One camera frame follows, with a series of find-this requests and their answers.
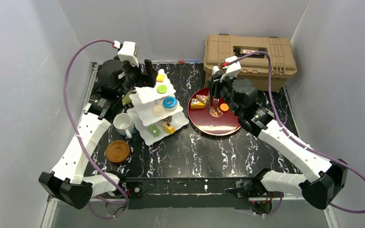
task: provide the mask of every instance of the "white wall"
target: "white wall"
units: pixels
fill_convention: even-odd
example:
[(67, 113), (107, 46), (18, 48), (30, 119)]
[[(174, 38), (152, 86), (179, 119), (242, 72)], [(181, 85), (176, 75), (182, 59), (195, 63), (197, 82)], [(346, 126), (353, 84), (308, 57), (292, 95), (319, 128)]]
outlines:
[[(67, 62), (81, 46), (57, 1), (0, 0), (0, 228), (39, 227), (40, 186), (72, 137), (62, 101)], [(91, 72), (86, 53), (71, 73), (78, 118)]]
[[(312, 1), (292, 47), (288, 93), (303, 140), (365, 175), (365, 1)], [(334, 203), (365, 209), (365, 184), (348, 174)], [(365, 214), (335, 213), (341, 227), (365, 227)]]
[[(203, 62), (209, 34), (291, 38), (309, 0), (59, 0), (82, 43), (97, 38), (135, 41), (138, 59)], [(105, 45), (91, 60), (114, 57)]]

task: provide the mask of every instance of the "mug handle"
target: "mug handle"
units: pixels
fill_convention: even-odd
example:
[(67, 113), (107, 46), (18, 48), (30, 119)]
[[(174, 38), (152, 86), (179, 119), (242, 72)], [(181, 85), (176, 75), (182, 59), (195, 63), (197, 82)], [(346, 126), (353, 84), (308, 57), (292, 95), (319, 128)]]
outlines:
[(127, 136), (127, 138), (128, 138), (128, 139), (132, 139), (132, 134), (129, 132), (129, 130), (128, 130), (128, 129), (126, 129), (126, 130), (125, 130), (125, 132), (126, 132), (126, 136)]

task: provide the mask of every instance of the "blue donut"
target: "blue donut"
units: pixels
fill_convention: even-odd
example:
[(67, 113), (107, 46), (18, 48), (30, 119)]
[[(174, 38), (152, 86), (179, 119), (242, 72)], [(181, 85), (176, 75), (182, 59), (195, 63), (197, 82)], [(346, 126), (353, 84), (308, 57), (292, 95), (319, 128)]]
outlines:
[(175, 99), (175, 97), (172, 96), (166, 97), (163, 100), (163, 107), (166, 110), (173, 110), (174, 108), (177, 107), (177, 99)]

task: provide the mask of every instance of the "table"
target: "table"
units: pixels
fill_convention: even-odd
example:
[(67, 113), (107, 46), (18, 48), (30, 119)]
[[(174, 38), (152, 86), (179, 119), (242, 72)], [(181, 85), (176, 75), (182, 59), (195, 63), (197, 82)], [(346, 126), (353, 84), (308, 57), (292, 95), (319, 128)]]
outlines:
[[(188, 117), (191, 96), (205, 85), (203, 64), (157, 64), (155, 68), (165, 70)], [(273, 93), (273, 97), (282, 122), (297, 134), (284, 90)], [(257, 102), (272, 110), (267, 92), (259, 92)], [(122, 112), (131, 107), (129, 104)], [(106, 147), (115, 140), (125, 140), (131, 147), (129, 157), (121, 165), (106, 159)], [(138, 132), (133, 133), (132, 139), (126, 139), (111, 126), (99, 141), (92, 158), (104, 171), (117, 171), (127, 178), (240, 178), (253, 177), (263, 168), (300, 173), (274, 148), (243, 129), (230, 136), (210, 137), (191, 123), (151, 146), (145, 145)], [(85, 176), (96, 174), (97, 171), (88, 164)]]

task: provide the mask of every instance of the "robotic arm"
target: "robotic arm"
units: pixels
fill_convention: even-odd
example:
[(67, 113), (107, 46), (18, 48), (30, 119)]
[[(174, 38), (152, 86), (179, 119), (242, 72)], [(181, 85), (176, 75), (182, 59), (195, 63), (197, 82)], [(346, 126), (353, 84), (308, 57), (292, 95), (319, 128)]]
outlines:
[[(103, 63), (98, 75), (102, 84), (93, 88), (94, 92), (84, 108), (78, 126), (79, 136), (89, 156), (123, 108), (123, 97), (135, 85), (154, 87), (156, 84), (157, 71), (153, 69), (150, 60), (145, 60), (146, 71), (142, 73), (140, 70), (136, 59), (137, 45), (134, 42), (120, 44), (115, 41), (114, 47), (119, 50), (118, 55)], [(84, 177), (87, 163), (75, 135), (51, 172), (42, 172), (38, 181), (52, 197), (81, 209), (91, 197), (116, 190), (102, 175)], [(120, 175), (106, 174), (115, 183), (120, 182)]]
[[(226, 62), (235, 59), (236, 56), (230, 57)], [(244, 130), (273, 146), (303, 173), (288, 174), (263, 169), (255, 176), (252, 183), (243, 182), (237, 188), (227, 189), (226, 192), (234, 194), (240, 192), (243, 197), (243, 193), (262, 195), (267, 191), (280, 191), (303, 196), (314, 207), (325, 209), (344, 187), (347, 169), (308, 152), (307, 147), (298, 146), (286, 136), (274, 119), (274, 114), (256, 103), (258, 90), (252, 82), (248, 79), (237, 79), (241, 70), (239, 62), (225, 67), (225, 70), (226, 72), (222, 74), (217, 66), (213, 68), (212, 78), (207, 81), (209, 100), (213, 105), (217, 105), (218, 98), (223, 98), (238, 116)], [(293, 134), (291, 136), (303, 142)]]

